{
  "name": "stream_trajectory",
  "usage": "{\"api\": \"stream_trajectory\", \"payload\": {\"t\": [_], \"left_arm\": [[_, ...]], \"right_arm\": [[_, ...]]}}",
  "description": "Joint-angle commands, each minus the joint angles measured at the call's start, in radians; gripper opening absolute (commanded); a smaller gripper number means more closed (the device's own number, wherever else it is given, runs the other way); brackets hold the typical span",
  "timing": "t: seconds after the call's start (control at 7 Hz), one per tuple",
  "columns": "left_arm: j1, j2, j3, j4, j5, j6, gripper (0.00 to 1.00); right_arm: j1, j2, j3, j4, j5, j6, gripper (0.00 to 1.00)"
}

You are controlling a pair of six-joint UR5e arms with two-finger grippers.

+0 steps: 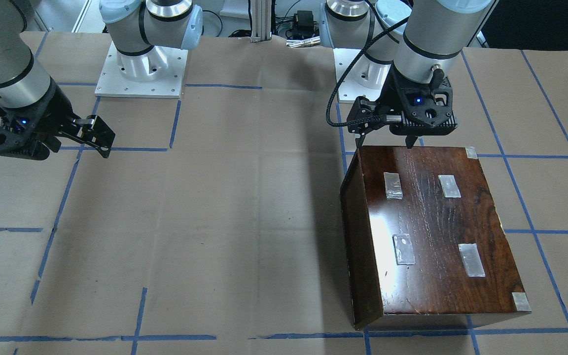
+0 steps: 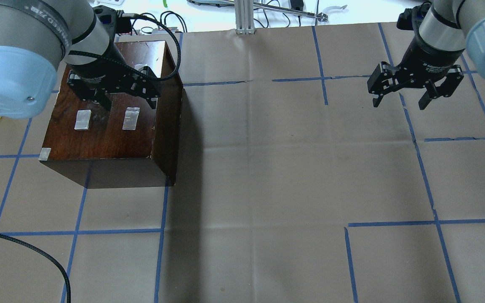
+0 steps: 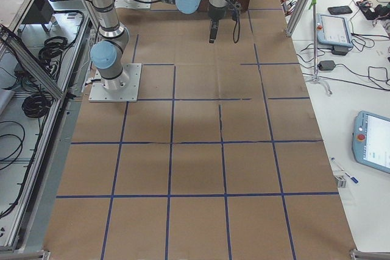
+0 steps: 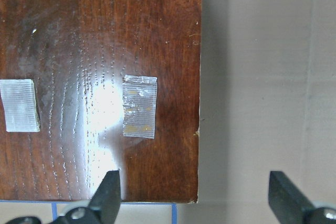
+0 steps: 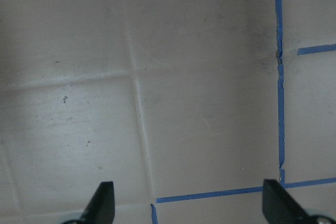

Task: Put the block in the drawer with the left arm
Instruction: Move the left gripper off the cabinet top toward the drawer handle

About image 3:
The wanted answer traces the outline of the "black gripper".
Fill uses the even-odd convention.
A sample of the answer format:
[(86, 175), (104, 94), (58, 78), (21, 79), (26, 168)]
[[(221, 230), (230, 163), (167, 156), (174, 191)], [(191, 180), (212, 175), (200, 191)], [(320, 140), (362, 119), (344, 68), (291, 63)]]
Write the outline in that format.
[(208, 0), (208, 16), (210, 17), (210, 35), (209, 43), (214, 43), (218, 34), (218, 21), (223, 19), (226, 14), (225, 0)]

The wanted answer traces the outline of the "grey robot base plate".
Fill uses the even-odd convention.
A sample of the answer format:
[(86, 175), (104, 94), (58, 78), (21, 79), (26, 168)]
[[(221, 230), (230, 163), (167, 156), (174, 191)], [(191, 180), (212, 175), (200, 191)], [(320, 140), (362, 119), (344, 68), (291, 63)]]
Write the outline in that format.
[(101, 77), (96, 70), (88, 100), (90, 102), (136, 102), (141, 78), (141, 63), (128, 63), (122, 74), (113, 80)]

